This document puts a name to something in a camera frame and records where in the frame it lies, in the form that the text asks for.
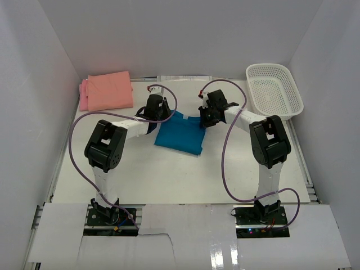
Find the blue t shirt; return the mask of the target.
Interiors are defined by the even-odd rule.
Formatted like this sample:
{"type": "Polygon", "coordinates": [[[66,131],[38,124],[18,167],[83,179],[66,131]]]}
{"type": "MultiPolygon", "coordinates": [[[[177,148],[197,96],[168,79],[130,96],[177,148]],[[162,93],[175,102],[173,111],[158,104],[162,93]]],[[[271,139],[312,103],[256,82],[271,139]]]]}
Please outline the blue t shirt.
{"type": "Polygon", "coordinates": [[[176,111],[168,121],[160,125],[154,144],[199,156],[206,133],[200,121],[199,116],[187,116],[176,111]]]}

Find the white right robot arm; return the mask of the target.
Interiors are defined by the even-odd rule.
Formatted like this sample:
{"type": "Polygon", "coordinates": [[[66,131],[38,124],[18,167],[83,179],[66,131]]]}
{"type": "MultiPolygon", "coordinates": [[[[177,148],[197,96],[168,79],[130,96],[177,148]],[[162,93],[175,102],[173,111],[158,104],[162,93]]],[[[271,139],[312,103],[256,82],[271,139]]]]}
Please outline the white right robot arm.
{"type": "Polygon", "coordinates": [[[202,99],[199,107],[201,127],[209,128],[220,122],[229,124],[220,164],[226,192],[238,202],[253,202],[255,220],[260,224],[269,223],[280,209],[280,174],[291,152],[290,141],[281,118],[277,115],[261,116],[244,109],[243,105],[229,103],[220,89],[213,92],[201,91],[199,97],[202,99]],[[235,198],[226,184],[224,157],[233,127],[238,127],[250,135],[253,157],[259,165],[258,190],[253,199],[235,198]]]}

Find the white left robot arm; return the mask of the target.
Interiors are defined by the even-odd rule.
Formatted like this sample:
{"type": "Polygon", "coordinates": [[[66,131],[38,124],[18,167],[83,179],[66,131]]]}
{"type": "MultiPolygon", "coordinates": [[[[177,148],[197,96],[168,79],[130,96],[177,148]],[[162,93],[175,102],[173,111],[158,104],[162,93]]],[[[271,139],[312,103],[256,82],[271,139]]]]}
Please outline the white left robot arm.
{"type": "Polygon", "coordinates": [[[170,115],[167,99],[161,93],[153,93],[149,95],[146,106],[138,110],[134,120],[100,120],[96,124],[84,154],[98,188],[91,205],[106,224],[114,224],[119,218],[116,207],[119,199],[111,183],[111,171],[120,163],[126,140],[151,133],[158,121],[170,115]]]}

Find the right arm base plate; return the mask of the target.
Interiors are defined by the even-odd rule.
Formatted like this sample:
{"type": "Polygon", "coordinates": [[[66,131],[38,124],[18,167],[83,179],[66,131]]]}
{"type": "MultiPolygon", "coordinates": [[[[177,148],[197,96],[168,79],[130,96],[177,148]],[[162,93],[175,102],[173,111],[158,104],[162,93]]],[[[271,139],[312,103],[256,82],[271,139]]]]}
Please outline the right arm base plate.
{"type": "Polygon", "coordinates": [[[236,236],[238,239],[272,239],[289,238],[287,216],[283,206],[277,212],[266,217],[257,216],[254,207],[236,207],[230,212],[235,218],[236,236]]]}

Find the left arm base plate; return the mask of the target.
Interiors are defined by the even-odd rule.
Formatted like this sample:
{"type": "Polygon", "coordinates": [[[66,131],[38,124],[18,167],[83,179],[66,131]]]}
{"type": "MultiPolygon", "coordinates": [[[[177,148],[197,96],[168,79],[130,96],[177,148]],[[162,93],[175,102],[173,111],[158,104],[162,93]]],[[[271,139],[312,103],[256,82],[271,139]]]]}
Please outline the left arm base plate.
{"type": "Polygon", "coordinates": [[[83,230],[84,236],[100,237],[136,237],[138,229],[134,226],[126,212],[115,209],[111,218],[100,214],[94,208],[89,207],[83,230]]]}

